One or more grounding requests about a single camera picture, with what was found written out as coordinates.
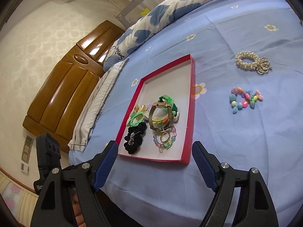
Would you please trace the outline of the left hand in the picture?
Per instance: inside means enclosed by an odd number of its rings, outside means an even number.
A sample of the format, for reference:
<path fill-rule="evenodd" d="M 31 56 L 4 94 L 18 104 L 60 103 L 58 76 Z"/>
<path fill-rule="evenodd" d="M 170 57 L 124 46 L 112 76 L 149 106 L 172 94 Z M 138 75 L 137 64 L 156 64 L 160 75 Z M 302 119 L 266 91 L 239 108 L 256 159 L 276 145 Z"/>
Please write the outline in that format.
<path fill-rule="evenodd" d="M 75 188 L 71 189 L 71 198 L 77 226 L 86 226 Z"/>

